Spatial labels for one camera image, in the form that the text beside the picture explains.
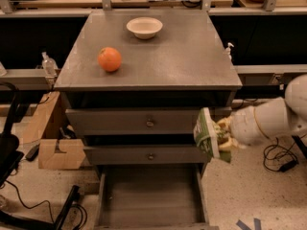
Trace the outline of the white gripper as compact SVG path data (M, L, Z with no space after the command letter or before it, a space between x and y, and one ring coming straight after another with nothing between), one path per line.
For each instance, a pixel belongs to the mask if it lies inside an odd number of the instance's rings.
M261 133L254 117L254 107L248 106L233 112L230 117L224 117L217 122L220 128L229 132L231 136L219 145L219 150L232 151L240 145L255 146L263 142Z

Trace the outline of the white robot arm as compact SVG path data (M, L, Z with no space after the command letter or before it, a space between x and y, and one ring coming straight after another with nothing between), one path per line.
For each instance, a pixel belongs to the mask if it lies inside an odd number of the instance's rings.
M219 150L256 146L279 136L302 135L307 129L307 75L291 80L284 98L233 112L218 122L226 129Z

